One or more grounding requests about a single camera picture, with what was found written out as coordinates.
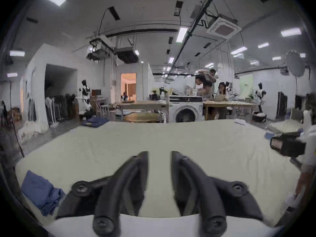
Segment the person's right hand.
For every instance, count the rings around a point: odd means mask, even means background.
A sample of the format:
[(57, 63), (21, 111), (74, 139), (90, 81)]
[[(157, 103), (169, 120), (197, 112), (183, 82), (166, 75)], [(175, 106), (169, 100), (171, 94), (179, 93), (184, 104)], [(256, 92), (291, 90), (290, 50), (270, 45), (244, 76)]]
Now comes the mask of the person's right hand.
[(311, 188), (311, 184), (314, 178), (314, 167), (311, 165), (303, 165), (300, 173), (300, 177), (295, 189), (296, 194), (302, 194), (301, 204), (305, 205), (308, 197), (308, 193)]

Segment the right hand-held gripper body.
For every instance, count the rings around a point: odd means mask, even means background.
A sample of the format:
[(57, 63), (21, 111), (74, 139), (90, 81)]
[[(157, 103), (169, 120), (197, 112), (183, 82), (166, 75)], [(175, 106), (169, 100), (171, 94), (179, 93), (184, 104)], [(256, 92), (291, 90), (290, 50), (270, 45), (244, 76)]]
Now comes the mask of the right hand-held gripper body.
[(270, 147), (282, 156), (289, 157), (290, 163), (301, 172), (313, 172), (316, 168), (316, 125), (297, 135), (276, 135), (271, 138)]

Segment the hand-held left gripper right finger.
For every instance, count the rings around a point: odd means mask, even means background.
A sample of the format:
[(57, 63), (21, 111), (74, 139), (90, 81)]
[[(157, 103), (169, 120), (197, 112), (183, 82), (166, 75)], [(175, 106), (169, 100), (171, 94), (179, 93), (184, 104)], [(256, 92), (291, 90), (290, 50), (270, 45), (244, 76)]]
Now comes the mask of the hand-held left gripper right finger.
[(199, 215), (201, 236), (222, 236), (227, 216), (263, 222), (261, 209), (244, 182), (208, 176), (178, 151), (172, 151), (172, 187), (180, 215)]

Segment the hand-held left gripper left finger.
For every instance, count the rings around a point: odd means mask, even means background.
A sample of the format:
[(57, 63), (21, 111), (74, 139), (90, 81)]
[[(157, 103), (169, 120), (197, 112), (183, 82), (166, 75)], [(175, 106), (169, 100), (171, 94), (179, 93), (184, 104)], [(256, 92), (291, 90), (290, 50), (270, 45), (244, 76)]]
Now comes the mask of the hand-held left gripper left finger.
[(100, 237), (117, 237), (120, 214), (138, 216), (148, 177), (148, 151), (130, 157), (112, 176), (77, 181), (60, 204), (57, 219), (93, 215)]

